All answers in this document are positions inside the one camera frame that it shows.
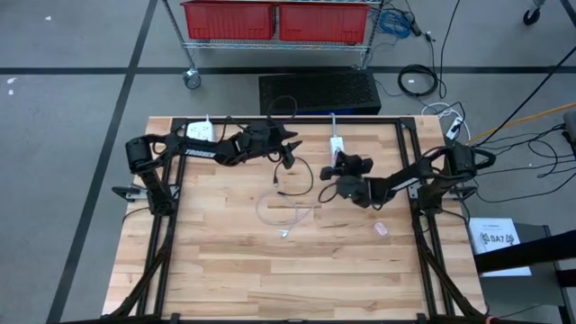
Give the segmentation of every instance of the wooden tabletop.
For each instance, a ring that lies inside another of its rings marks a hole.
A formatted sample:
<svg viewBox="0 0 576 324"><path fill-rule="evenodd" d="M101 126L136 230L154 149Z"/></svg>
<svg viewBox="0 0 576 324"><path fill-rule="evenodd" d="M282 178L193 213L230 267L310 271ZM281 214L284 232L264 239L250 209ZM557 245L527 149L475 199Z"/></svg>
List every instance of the wooden tabletop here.
<svg viewBox="0 0 576 324"><path fill-rule="evenodd" d="M415 120L422 151L443 144L436 117ZM166 134L171 121L151 117L146 133ZM329 164L331 127L295 124L287 129L299 132L297 140L303 143L294 155L305 159L314 173L313 190L291 197L300 215L314 208L287 238L280 238L279 230L290 226L266 225L256 214L259 197L276 190L275 164L266 158L235 167L207 159L186 160L163 317L179 312L183 319L411 320L418 312L426 313L407 195L397 194L380 211L361 209L340 197L316 204L319 191L329 183L320 181L319 174ZM215 125L215 130L220 134L221 126ZM237 131L228 126L226 133ZM337 132L344 138L346 153L373 159L370 176L388 176L401 169L393 125L339 124ZM302 192L310 185L310 174L299 161L290 170L280 167L278 177L277 190L287 193ZM146 201L129 203L127 212L146 205ZM444 206L462 212L455 202L446 201ZM291 205L277 195L265 197L259 210L268 221L294 220ZM447 272L472 305L485 311L463 221L449 214L437 215L436 221ZM376 222L386 227L386 236L376 232ZM148 211L135 212L124 222L103 313L118 307L142 275L151 224ZM442 313L439 285L430 272ZM148 313L154 296L148 298Z"/></svg>

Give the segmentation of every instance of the red storage bin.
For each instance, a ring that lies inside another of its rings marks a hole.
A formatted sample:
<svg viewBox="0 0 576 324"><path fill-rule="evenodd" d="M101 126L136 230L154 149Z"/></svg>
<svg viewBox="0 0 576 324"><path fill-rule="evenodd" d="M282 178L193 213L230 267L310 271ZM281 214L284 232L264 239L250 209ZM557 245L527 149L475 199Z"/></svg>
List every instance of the red storage bin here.
<svg viewBox="0 0 576 324"><path fill-rule="evenodd" d="M181 4L192 40L270 40L272 4L191 1Z"/></svg>
<svg viewBox="0 0 576 324"><path fill-rule="evenodd" d="M365 4L280 4L282 41L364 41Z"/></svg>

